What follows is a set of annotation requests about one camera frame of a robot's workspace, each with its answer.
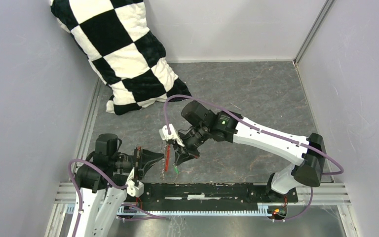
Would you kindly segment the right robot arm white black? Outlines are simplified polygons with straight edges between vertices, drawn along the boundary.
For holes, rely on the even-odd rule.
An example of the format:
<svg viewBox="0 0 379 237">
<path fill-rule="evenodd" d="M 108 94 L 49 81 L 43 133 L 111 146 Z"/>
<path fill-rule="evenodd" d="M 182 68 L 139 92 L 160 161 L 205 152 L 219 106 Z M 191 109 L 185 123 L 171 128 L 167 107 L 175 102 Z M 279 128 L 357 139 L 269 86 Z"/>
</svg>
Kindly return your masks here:
<svg viewBox="0 0 379 237">
<path fill-rule="evenodd" d="M 325 146 L 323 137 L 317 133 L 298 136 L 281 132 L 228 110 L 215 113 L 197 101 L 188 103 L 181 116 L 190 123 L 188 131 L 177 131 L 169 123 L 160 132 L 165 141 L 173 144 L 175 165 L 199 158 L 198 148 L 212 139 L 255 147 L 289 162 L 286 168 L 271 174 L 268 180 L 265 195 L 271 201 L 279 201 L 300 185 L 312 188 L 321 185 Z"/>
</svg>

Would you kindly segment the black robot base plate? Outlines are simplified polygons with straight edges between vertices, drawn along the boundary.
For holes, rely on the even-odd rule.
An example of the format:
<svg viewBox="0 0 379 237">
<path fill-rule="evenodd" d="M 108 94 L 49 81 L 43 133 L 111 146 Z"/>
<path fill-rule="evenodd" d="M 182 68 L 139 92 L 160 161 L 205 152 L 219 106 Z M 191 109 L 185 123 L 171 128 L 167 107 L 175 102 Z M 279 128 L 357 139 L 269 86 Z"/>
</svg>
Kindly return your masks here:
<svg viewBox="0 0 379 237">
<path fill-rule="evenodd" d="M 253 211 L 258 204 L 296 203 L 296 189 L 281 195 L 261 183 L 145 183 L 143 194 L 128 197 L 145 211 Z"/>
</svg>

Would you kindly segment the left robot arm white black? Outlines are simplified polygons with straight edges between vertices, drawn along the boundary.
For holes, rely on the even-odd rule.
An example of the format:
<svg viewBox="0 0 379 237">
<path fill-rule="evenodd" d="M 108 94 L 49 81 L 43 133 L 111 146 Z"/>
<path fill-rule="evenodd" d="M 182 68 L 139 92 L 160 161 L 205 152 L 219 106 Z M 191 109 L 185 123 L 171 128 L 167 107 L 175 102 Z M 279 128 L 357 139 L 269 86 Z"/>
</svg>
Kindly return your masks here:
<svg viewBox="0 0 379 237">
<path fill-rule="evenodd" d="M 142 179 L 164 155 L 141 147 L 128 155 L 119 151 L 121 144 L 117 135 L 101 134 L 85 159 L 69 162 L 76 199 L 68 236 L 106 237 L 114 219 L 133 221 L 137 213 L 158 218 L 142 208 Z"/>
</svg>

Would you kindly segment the metal key holder red handle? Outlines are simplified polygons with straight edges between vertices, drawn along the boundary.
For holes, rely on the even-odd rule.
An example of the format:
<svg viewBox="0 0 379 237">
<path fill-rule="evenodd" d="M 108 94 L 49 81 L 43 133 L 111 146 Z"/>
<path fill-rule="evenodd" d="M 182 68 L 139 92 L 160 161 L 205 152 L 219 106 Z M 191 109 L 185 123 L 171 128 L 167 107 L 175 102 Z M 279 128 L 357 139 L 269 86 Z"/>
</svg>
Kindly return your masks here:
<svg viewBox="0 0 379 237">
<path fill-rule="evenodd" d="M 166 143 L 165 148 L 164 148 L 163 167 L 162 167 L 162 172 L 160 175 L 160 178 L 162 181 L 165 180 L 165 175 L 168 172 L 169 160 L 170 160 L 170 144 Z"/>
</svg>

